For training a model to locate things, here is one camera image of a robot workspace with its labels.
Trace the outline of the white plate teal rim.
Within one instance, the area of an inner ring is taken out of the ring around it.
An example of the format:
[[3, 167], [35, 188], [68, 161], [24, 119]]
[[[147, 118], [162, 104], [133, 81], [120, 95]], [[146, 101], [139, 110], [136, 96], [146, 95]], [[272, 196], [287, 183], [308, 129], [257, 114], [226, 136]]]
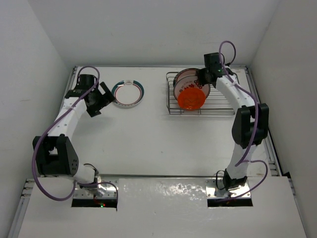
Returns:
[[111, 92], [115, 97], [113, 103], [124, 109], [138, 105], [145, 95], [143, 85], [136, 80], [122, 80], [113, 86]]

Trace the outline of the white plate red characters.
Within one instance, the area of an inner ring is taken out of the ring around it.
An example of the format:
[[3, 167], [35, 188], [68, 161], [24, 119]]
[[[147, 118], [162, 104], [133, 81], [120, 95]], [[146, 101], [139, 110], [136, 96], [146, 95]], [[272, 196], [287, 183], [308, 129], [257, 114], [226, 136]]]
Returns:
[[175, 99], [178, 99], [178, 96], [181, 92], [186, 89], [197, 88], [200, 89], [205, 97], [207, 98], [210, 94], [211, 88], [209, 84], [205, 84], [204, 86], [200, 84], [198, 78], [194, 75], [184, 76], [183, 78], [179, 79], [174, 87], [173, 87], [173, 94]]

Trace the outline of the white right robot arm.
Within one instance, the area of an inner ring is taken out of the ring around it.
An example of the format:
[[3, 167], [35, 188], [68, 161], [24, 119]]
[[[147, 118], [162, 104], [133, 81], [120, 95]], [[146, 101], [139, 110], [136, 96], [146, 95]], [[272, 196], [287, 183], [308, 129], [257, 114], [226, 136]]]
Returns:
[[229, 190], [244, 185], [247, 180], [252, 154], [268, 134], [269, 107], [265, 103], [258, 103], [256, 97], [239, 84], [221, 59], [220, 53], [205, 54], [205, 67], [198, 70], [196, 75], [201, 85], [211, 84], [223, 94], [235, 112], [231, 129], [235, 145], [222, 179], [224, 189]]

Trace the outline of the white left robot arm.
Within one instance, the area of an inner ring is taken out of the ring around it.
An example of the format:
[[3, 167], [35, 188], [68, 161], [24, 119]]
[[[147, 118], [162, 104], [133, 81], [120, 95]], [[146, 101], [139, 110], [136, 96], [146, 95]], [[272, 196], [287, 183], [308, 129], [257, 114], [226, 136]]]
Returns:
[[113, 101], [114, 96], [105, 83], [98, 83], [91, 74], [79, 75], [75, 87], [65, 95], [54, 126], [43, 137], [36, 136], [33, 140], [37, 172], [42, 176], [68, 177], [83, 184], [93, 183], [96, 171], [79, 162], [71, 139], [84, 113], [92, 118], [98, 116], [101, 109]]

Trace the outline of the white plate dark red rim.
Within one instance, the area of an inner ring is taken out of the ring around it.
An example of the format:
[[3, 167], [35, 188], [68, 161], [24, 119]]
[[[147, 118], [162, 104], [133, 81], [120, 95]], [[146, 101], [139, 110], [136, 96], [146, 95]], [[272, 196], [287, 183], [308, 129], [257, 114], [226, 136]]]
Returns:
[[194, 67], [186, 68], [186, 69], [184, 69], [176, 74], [173, 82], [177, 83], [177, 81], [179, 81], [180, 79], [182, 79], [185, 76], [191, 76], [191, 75], [196, 76], [198, 71], [199, 71], [198, 68], [194, 68]]

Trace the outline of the orange plastic plate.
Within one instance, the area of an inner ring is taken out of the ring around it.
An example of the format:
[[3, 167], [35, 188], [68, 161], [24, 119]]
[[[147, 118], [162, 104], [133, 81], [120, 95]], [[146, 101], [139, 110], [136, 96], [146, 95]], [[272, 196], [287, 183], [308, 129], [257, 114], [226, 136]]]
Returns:
[[181, 92], [178, 96], [177, 102], [181, 109], [198, 110], [205, 103], [206, 96], [202, 90], [198, 88], [190, 88]]

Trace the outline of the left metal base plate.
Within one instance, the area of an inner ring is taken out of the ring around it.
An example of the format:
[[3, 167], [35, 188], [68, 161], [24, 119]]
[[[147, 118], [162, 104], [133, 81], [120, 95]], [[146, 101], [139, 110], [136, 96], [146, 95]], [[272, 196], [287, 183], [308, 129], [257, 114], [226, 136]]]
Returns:
[[74, 199], [116, 199], [119, 191], [118, 178], [105, 178], [98, 185], [76, 185]]

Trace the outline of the metal base plate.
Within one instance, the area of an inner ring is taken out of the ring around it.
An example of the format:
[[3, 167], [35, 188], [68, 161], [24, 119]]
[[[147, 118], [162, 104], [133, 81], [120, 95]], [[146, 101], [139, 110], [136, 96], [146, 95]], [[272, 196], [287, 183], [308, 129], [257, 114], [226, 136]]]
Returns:
[[244, 185], [239, 185], [229, 190], [222, 189], [222, 177], [211, 177], [206, 180], [207, 199], [251, 199], [251, 192], [248, 181]]
[[119, 191], [118, 178], [105, 178], [98, 185], [76, 185], [74, 199], [116, 199]]

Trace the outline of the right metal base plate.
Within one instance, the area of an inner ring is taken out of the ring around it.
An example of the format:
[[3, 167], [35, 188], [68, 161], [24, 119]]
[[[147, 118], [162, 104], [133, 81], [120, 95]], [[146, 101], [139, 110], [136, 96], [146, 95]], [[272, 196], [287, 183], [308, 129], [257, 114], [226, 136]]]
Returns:
[[239, 185], [229, 190], [222, 189], [222, 177], [211, 177], [206, 180], [207, 199], [251, 199], [251, 192], [248, 181], [244, 185]]

